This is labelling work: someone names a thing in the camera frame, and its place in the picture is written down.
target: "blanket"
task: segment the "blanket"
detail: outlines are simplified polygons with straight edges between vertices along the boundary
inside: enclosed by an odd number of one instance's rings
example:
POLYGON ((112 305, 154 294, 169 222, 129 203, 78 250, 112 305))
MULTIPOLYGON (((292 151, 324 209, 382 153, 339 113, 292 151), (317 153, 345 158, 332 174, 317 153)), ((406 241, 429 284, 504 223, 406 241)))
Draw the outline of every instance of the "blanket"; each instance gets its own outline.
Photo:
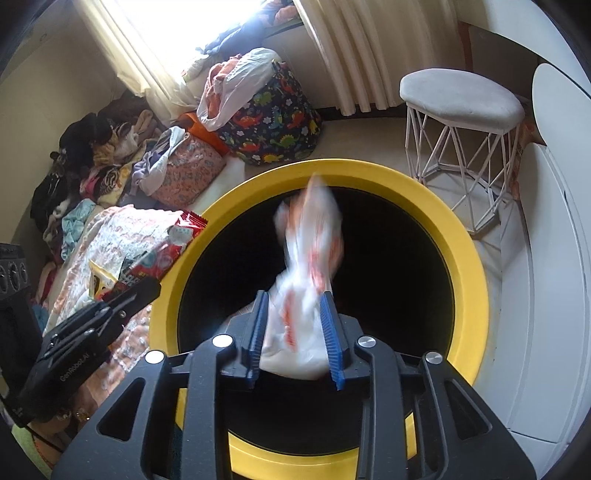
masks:
MULTIPOLYGON (((46 333, 88 305, 89 260, 119 276, 126 257, 135 257, 161 242, 180 211, 136 210, 131 205, 111 207, 97 214, 70 259, 70 268, 50 313, 46 333)), ((74 414, 88 418, 148 350, 151 306, 134 315, 111 345, 111 358, 84 384, 74 400, 74 414)))

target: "sunlight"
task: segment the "sunlight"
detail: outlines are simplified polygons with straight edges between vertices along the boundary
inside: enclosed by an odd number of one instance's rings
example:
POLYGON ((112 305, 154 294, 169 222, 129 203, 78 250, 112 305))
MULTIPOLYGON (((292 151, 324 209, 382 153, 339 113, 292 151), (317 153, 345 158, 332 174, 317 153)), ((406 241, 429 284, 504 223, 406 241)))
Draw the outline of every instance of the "sunlight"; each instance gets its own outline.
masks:
POLYGON ((115 0, 152 51, 171 72, 183 70, 218 34, 243 23, 259 0, 115 0))

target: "white stool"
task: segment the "white stool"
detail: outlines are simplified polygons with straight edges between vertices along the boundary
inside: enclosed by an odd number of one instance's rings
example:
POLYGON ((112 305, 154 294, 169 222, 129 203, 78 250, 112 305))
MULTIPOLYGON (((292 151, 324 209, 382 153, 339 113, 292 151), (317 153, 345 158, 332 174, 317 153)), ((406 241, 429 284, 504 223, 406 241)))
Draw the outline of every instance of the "white stool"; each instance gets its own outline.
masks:
POLYGON ((497 218, 499 203, 507 192, 515 162, 519 127, 525 116, 523 107, 506 88, 462 70, 428 69, 406 75, 400 82, 400 97, 408 106, 405 147, 411 177, 428 186, 427 180, 438 171, 459 172, 464 192, 452 210, 455 211, 467 201, 470 220, 466 228, 471 235, 476 235, 497 218), (444 125, 435 146, 425 131, 428 117, 444 125), (458 128, 486 133, 469 161, 466 160, 458 128), (412 158, 410 151, 411 130, 417 150, 416 158, 412 158), (458 165, 441 160, 450 139, 456 149, 458 165), (494 173, 491 172, 491 158, 499 142, 503 166, 500 172, 494 173), (427 161, 424 161, 422 153, 425 143, 430 149, 427 161), (484 163, 479 171, 471 170, 470 166, 485 146, 488 146, 488 152, 485 150, 484 163), (490 207, 475 220, 472 194, 478 185, 485 189, 490 207))

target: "blue gripper pad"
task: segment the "blue gripper pad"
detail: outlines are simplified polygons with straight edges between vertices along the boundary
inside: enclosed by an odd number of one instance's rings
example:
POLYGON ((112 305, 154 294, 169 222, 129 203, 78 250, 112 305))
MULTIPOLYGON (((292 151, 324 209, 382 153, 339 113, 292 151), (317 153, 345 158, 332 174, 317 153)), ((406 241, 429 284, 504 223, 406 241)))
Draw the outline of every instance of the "blue gripper pad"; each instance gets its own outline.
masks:
POLYGON ((332 294, 329 291, 324 292, 320 298, 320 323, 329 357, 330 376, 335 382, 337 390, 342 390, 345 387, 344 370, 349 345, 332 294))
POLYGON ((252 336, 242 347, 242 363, 248 367, 246 381, 250 388, 254 385, 261 372, 259 363, 261 361, 262 342, 267 329, 267 315, 269 309, 269 294, 266 291, 259 291, 256 295, 252 313, 248 319, 248 327, 252 328, 252 336))

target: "trash can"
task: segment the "trash can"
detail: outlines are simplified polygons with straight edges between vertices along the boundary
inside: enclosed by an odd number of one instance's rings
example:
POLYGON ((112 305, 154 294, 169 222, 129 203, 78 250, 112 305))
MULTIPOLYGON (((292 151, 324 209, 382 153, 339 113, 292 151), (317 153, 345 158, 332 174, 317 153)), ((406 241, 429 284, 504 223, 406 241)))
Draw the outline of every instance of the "trash can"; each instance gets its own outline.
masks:
MULTIPOLYGON (((313 173, 331 187, 343 216, 345 254, 332 282, 339 313, 399 352, 441 352, 473 382, 488 334, 488 294, 472 240, 425 187, 354 160, 271 170, 208 209, 207 228, 162 282, 150 347, 170 355, 194 349, 273 285, 285 269, 273 215, 313 173)), ((299 381, 261 372, 253 392, 223 402, 236 473, 253 480, 355 476, 361 399, 337 392, 329 375, 299 381)), ((179 425, 183 412, 181 393, 179 425)), ((412 415, 407 449, 416 452, 412 415)))

